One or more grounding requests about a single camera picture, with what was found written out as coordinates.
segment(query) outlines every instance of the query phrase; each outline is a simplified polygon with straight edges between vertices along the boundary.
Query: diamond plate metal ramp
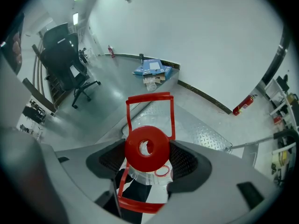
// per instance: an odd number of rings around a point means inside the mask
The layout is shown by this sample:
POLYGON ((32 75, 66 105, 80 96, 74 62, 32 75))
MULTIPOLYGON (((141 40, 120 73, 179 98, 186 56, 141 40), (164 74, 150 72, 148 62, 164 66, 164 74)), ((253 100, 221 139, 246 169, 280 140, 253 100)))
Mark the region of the diamond plate metal ramp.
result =
MULTIPOLYGON (((191 115, 183 108, 174 105, 176 140, 198 144, 204 147, 223 151, 232 146, 225 138, 200 119, 191 115)), ((171 136, 170 103, 169 101, 151 102, 143 111, 132 119, 132 129, 150 125, 161 129, 167 136, 171 136)), ((128 125, 122 133, 128 136, 128 125)))

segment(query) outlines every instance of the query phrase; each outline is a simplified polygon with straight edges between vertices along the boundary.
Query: red handle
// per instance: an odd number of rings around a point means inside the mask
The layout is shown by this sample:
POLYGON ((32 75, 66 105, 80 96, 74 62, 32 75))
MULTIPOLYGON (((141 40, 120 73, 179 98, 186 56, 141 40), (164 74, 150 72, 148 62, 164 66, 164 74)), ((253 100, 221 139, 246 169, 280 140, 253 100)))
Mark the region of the red handle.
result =
POLYGON ((161 207, 163 207, 164 203, 143 203, 139 201, 135 201, 132 199, 128 199, 125 197, 122 197, 123 187, 125 185, 125 181, 129 172, 130 164, 127 161, 126 169, 123 172, 123 175, 121 177, 120 187, 118 190, 118 203, 121 208, 125 208, 127 210, 136 211, 136 212, 143 212, 143 213, 149 213, 149 214, 155 214, 157 213, 161 207))
POLYGON ((174 102, 173 102, 173 96, 170 95, 170 92, 144 94, 144 95, 131 96, 128 98, 126 104, 127 104, 127 122, 129 127, 129 134, 132 131, 132 124, 131 124, 131 117, 130 117, 130 104, 157 101, 157 100, 170 100, 171 137, 168 138, 170 140, 176 139, 176 130, 174 124, 174 102))

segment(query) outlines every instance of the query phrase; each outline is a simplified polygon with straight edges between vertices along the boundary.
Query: red fire extinguisher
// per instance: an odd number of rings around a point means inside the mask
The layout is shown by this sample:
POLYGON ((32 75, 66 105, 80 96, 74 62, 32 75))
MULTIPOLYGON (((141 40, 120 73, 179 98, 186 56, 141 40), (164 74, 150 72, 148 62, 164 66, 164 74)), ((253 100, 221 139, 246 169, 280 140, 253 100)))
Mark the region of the red fire extinguisher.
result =
POLYGON ((234 110, 233 114, 237 116, 239 113, 243 112, 251 103, 257 95, 248 95, 234 110))
POLYGON ((111 57, 114 58, 114 57, 115 57, 115 54, 114 54, 114 52, 113 52, 113 50, 112 50, 112 48, 111 48, 110 45, 108 45, 108 51, 109 51, 111 57))

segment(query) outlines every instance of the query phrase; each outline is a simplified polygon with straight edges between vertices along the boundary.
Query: concrete floor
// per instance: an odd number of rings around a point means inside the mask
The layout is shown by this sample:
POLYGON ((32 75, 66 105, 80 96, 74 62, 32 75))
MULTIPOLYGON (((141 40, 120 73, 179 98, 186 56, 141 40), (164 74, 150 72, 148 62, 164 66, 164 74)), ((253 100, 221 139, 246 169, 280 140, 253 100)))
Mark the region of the concrete floor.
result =
MULTIPOLYGON (((75 110, 71 106, 73 96, 67 97, 54 117, 47 118, 41 142, 49 143, 55 151, 59 151, 92 145, 105 136, 125 116, 124 104, 128 96, 148 93, 142 77, 132 75, 132 71, 139 64, 139 60, 124 57, 111 59, 104 56, 92 61, 88 67, 90 81, 98 80, 102 83, 87 90, 92 101, 87 102, 85 96, 80 96, 77 101, 78 109, 75 110)), ((209 125, 234 146, 267 137, 278 130, 269 116, 273 110, 271 104, 257 90, 252 92, 258 95, 254 103, 238 116, 227 115, 206 99, 180 85, 175 85, 171 94, 176 105, 209 125)), ((256 147, 258 152, 253 152, 254 155, 257 154, 255 168, 269 179, 273 179, 271 152, 276 148, 275 141, 268 141, 256 147)), ((246 161, 244 154, 250 152, 240 148, 232 154, 246 161)), ((166 187, 153 186, 147 202, 166 201, 166 187)), ((144 214, 142 222, 151 217, 151 214, 144 214)))
POLYGON ((54 116, 47 117, 40 141, 51 144, 55 151, 94 144, 126 115, 125 102, 129 96, 150 93, 142 76, 132 74, 139 65, 139 60, 126 57, 101 56, 92 60, 87 66, 88 81, 101 82, 86 90, 92 100, 87 102, 80 95, 78 109, 74 109, 71 106, 74 97, 70 94, 54 116))
MULTIPOLYGON (((270 136, 278 131, 273 119, 269 116, 269 113, 273 111, 272 105, 256 89, 251 94, 257 94, 258 96, 238 116, 226 114, 211 102, 180 85, 176 85, 171 94, 174 96, 176 105, 209 125, 234 146, 270 136)), ((235 149, 232 154, 248 161, 244 156, 250 155, 251 148, 247 150, 244 150, 244 148, 235 149)), ((258 150, 255 150, 257 157, 254 167, 270 180, 274 178, 274 175, 271 174, 272 151, 277 148, 277 141, 272 140, 258 145, 256 147, 258 150)), ((165 203, 167 198, 166 186, 155 185, 149 193, 147 202, 165 203)), ((154 214, 143 214, 142 223, 147 222, 153 216, 154 214)))

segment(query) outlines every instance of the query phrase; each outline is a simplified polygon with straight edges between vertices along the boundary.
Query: black office chair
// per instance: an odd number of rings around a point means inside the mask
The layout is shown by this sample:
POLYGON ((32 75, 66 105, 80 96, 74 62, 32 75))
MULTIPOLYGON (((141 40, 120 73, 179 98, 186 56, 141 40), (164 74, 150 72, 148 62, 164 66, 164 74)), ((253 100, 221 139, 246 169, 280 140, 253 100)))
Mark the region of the black office chair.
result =
POLYGON ((91 101, 91 98, 84 92, 86 88, 94 83, 101 84, 99 81, 94 81, 84 85, 89 76, 86 66, 79 60, 77 33, 66 35, 55 45, 46 48, 41 53, 41 61, 58 79, 62 90, 77 90, 76 93, 74 91, 75 98, 72 103, 75 109, 78 108, 75 103, 81 93, 87 96, 87 101, 91 101), (79 72, 76 77, 71 71, 72 66, 79 72))

